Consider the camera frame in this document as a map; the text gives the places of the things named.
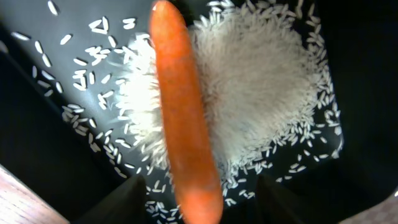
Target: pile of rice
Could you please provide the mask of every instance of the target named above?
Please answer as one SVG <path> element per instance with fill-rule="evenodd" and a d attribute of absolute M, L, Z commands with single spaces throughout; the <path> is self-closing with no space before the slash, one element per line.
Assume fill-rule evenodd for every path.
<path fill-rule="evenodd" d="M 190 27 L 222 180 L 236 177 L 240 168 L 261 158 L 270 143 L 297 142 L 292 127 L 314 125 L 317 85 L 322 79 L 319 60 L 291 29 L 294 15 L 283 10 L 288 9 L 271 14 L 231 8 L 210 20 L 202 17 Z M 127 82 L 120 87 L 117 107 L 131 119 L 134 146 L 143 156 L 150 155 L 153 166 L 166 169 L 155 52 L 147 35 L 137 35 L 129 48 Z"/>

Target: carrot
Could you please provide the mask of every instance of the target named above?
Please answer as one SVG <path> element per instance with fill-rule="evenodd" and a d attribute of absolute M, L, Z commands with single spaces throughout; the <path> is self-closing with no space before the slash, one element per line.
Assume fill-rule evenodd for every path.
<path fill-rule="evenodd" d="M 184 19 L 168 1 L 150 17 L 175 198 L 187 223 L 219 223 L 220 178 L 211 153 L 195 58 Z"/>

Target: wooden table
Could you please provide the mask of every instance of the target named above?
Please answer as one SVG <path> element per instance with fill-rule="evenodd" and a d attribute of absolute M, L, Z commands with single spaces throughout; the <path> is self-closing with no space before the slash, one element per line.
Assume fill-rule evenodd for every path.
<path fill-rule="evenodd" d="M 0 223 L 69 223 L 0 165 Z"/>

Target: uncooked rice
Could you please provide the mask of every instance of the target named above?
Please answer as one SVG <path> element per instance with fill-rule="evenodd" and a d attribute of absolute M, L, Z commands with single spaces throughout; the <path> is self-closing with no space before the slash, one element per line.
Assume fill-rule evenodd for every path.
<path fill-rule="evenodd" d="M 61 39 L 60 45 L 65 45 L 71 38 L 72 38 L 71 34 L 65 35 L 65 37 Z"/>
<path fill-rule="evenodd" d="M 48 5 L 49 5 L 50 12 L 53 15 L 57 16 L 58 15 L 58 11 L 57 11 L 57 8 L 55 7 L 54 3 L 52 1 L 48 1 Z"/>
<path fill-rule="evenodd" d="M 40 54 L 43 53 L 42 45 L 40 44 L 40 42 L 38 40 L 35 41 L 35 48 L 36 48 L 38 53 L 40 53 Z"/>
<path fill-rule="evenodd" d="M 321 47 L 323 39 L 319 35 L 318 18 L 312 16 L 307 22 L 316 28 L 311 36 L 313 40 L 309 40 L 313 45 L 319 45 L 313 52 L 302 47 L 300 34 L 290 28 L 296 16 L 302 17 L 300 2 L 296 8 L 300 15 L 296 15 L 287 5 L 270 9 L 268 2 L 260 1 L 257 7 L 268 8 L 260 11 L 253 10 L 256 7 L 249 2 L 244 5 L 245 9 L 239 9 L 230 1 L 221 1 L 221 7 L 225 8 L 221 14 L 215 13 L 219 11 L 218 7 L 214 8 L 210 19 L 200 16 L 201 21 L 195 21 L 195 26 L 190 28 L 205 117 L 222 181 L 238 176 L 239 169 L 246 175 L 248 169 L 254 169 L 258 174 L 263 168 L 270 169 L 272 163 L 267 166 L 266 162 L 261 165 L 253 162 L 261 157 L 261 152 L 269 157 L 271 149 L 275 154 L 277 147 L 287 145 L 289 141 L 293 146 L 299 140 L 312 147 L 309 139 L 320 134 L 320 131 L 311 132 L 311 128 L 315 125 L 312 116 L 318 102 L 319 107 L 326 106 L 326 93 L 323 92 L 321 100 L 317 95 L 321 92 L 319 87 L 327 82 L 328 70 L 324 70 L 327 60 L 320 63 L 326 51 Z M 220 6 L 218 1 L 211 4 Z M 123 22 L 135 25 L 135 21 Z M 148 35 L 140 37 L 137 34 L 129 48 L 123 47 L 123 52 L 129 71 L 123 77 L 125 81 L 117 83 L 120 92 L 116 107 L 121 110 L 120 116 L 130 119 L 124 126 L 124 133 L 133 134 L 136 139 L 133 148 L 141 149 L 144 158 L 150 158 L 150 172 L 154 167 L 166 169 L 169 162 L 155 77 L 155 52 Z M 332 91 L 329 86 L 328 83 L 328 94 Z M 291 135 L 284 139 L 290 130 L 293 130 Z M 264 150 L 273 143 L 273 148 Z M 227 184 L 223 187 L 238 186 L 235 180 Z"/>

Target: black surface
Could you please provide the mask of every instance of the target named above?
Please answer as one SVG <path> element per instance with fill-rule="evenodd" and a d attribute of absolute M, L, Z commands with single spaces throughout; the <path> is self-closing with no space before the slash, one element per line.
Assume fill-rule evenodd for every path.
<path fill-rule="evenodd" d="M 345 146 L 338 161 L 288 187 L 322 203 L 338 221 L 384 200 L 398 185 L 397 3 L 320 1 L 319 10 Z M 113 188 L 111 180 L 26 80 L 4 60 L 0 67 L 0 163 L 62 215 L 82 214 Z"/>

